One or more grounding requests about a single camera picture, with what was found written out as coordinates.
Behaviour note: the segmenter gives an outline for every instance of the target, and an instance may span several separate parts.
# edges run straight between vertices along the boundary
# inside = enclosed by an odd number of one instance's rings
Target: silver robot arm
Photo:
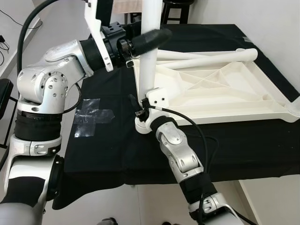
[[[136,112],[136,130],[156,134],[161,151],[168,158],[169,166],[188,202],[192,219],[206,225],[243,225],[242,221],[218,193],[209,174],[196,153],[188,145],[186,134],[169,117],[168,95],[164,88],[150,90],[142,100],[141,111]]]
[[[50,49],[18,76],[20,98],[10,138],[0,224],[40,225],[46,201],[59,192],[60,122],[70,88],[93,75],[80,42]]]

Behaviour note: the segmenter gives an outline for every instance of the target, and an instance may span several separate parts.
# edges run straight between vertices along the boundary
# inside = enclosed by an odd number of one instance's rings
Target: white pole
[[[160,29],[160,18],[163,0],[142,1],[142,34],[150,30]],[[154,88],[158,49],[154,49],[140,57],[140,78],[138,100],[145,98],[146,93]]]
[[[186,53],[186,52],[173,52],[173,51],[166,51],[166,50],[159,50],[157,53],[157,58],[164,59],[164,60],[192,60],[192,59],[198,59],[203,57],[209,57],[209,56]]]
[[[177,62],[161,64],[161,66],[170,69],[180,69],[180,68],[188,68],[188,67],[209,66],[209,65],[226,63],[226,62],[254,61],[256,60],[257,55],[258,55],[257,50],[254,48],[250,48],[239,52],[226,53],[226,54],[214,55],[210,57],[203,57],[199,59],[181,60]]]

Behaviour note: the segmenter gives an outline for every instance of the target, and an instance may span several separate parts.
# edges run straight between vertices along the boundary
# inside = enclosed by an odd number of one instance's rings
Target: table
[[[162,49],[182,52],[232,51],[256,48],[233,24],[172,24],[172,39]],[[255,61],[277,87],[293,101],[299,93],[258,49]],[[61,209],[82,195],[96,190],[116,188],[123,184],[176,183],[168,161],[154,134],[135,131],[134,110],[128,99],[136,96],[133,69],[105,69],[82,84],[84,98],[100,98],[99,109],[111,109],[111,123],[97,124],[92,137],[74,138],[72,126],[60,195],[53,203]],[[194,127],[181,127],[195,133]],[[220,148],[211,167],[215,181],[279,177],[300,173],[300,120],[261,120],[201,125],[205,135],[218,138]],[[189,145],[202,162],[201,140],[189,138]],[[208,142],[209,153],[215,147]]]

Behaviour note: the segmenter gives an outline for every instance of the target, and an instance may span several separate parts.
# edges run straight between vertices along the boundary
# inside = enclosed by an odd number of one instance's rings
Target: black wire
[[[1,161],[0,161],[0,171],[1,171],[2,168],[3,168],[6,159],[8,158],[8,154],[9,154],[9,145],[10,145],[10,144],[8,144],[8,147],[6,148],[6,150],[5,150],[5,152],[4,152],[4,155],[3,155],[3,157],[2,157],[2,159],[1,159]]]
[[[194,134],[190,134],[190,133],[185,133],[187,136],[189,137],[195,137],[195,138],[201,138],[199,135],[194,135]],[[212,136],[205,136],[207,139],[211,139],[213,140],[215,143],[216,143],[216,147],[214,149],[214,151],[212,152],[209,160],[208,160],[208,168],[207,168],[207,173],[210,173],[210,168],[211,168],[211,165],[212,165],[212,162],[214,161],[214,158],[216,156],[216,153],[220,147],[220,142],[217,138],[215,137],[212,137]]]
[[[69,108],[69,109],[66,109],[66,110],[63,112],[63,114],[71,112],[71,111],[72,111],[73,109],[75,109],[75,108],[81,103],[81,101],[83,100],[83,95],[82,95],[81,88],[80,88],[79,84],[76,83],[75,86],[76,86],[76,88],[78,89],[78,92],[79,92],[78,101],[76,102],[76,104],[75,104],[74,106],[72,106],[72,107]]]
[[[46,0],[42,2],[40,5],[38,5],[27,17],[25,20],[25,23],[21,29],[19,41],[18,41],[18,48],[17,48],[17,74],[20,73],[22,70],[22,54],[23,54],[23,45],[24,45],[24,39],[26,36],[27,29],[32,22],[32,20],[38,15],[40,11],[42,11],[44,8],[49,6],[50,4],[56,2],[58,0]]]
[[[2,58],[3,58],[3,60],[2,60],[2,62],[0,62],[0,66],[2,66],[3,65],[3,63],[4,63],[4,55],[3,55],[3,53],[0,51],[0,55],[2,56]]]
[[[240,214],[237,210],[233,209],[235,211],[235,213],[239,216],[239,218],[241,218],[242,220],[244,220],[245,222],[249,223],[250,225],[257,225],[256,223],[252,222],[250,219],[244,217],[242,214]]]
[[[6,44],[5,42],[2,42],[1,44],[4,44],[6,46],[6,48],[3,48],[3,47],[0,46],[0,49],[8,52],[9,51],[9,45]]]
[[[23,26],[23,24],[17,22],[14,18],[12,18],[9,14],[7,14],[6,12],[4,12],[3,10],[0,9],[0,12],[3,13],[4,15],[8,16],[12,21],[14,21],[16,24]],[[43,21],[41,21],[41,24],[38,25],[37,27],[28,27],[27,29],[37,29],[39,27],[41,27],[43,25]]]

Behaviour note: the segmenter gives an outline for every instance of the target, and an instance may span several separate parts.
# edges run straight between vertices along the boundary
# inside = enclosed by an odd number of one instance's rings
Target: floor
[[[28,65],[37,61],[45,52],[44,49],[50,46],[75,38],[83,39],[84,35],[80,29],[84,30],[83,33],[87,33],[87,31],[85,30],[86,25],[78,19],[79,14],[82,13],[82,1],[60,1],[59,4],[55,4],[49,13],[49,19],[44,21],[42,30],[38,31],[26,49],[27,57],[24,59],[24,64]],[[66,15],[66,18],[58,19],[61,15]],[[112,20],[120,18],[123,16],[115,16]],[[75,27],[71,29],[70,24],[75,24]],[[15,68],[9,79],[15,84]],[[14,87],[12,96],[17,97],[16,87]],[[72,106],[76,100],[76,89],[72,89],[66,99],[66,108]],[[9,103],[4,118],[0,120],[0,142],[4,139],[12,107],[13,104]],[[61,155],[64,155],[67,147],[73,117],[74,111],[63,117]],[[221,182],[216,186],[228,197],[227,200],[230,204],[247,216],[243,202],[233,183]],[[0,191],[0,199],[1,197],[3,197],[3,192]],[[87,194],[59,211],[52,210],[51,206],[51,202],[46,206],[43,225],[96,225],[103,218],[109,217],[116,218],[120,225],[160,225],[164,221],[181,225],[196,224],[188,214],[186,200],[178,185],[137,185],[135,187],[123,185],[115,189]]]

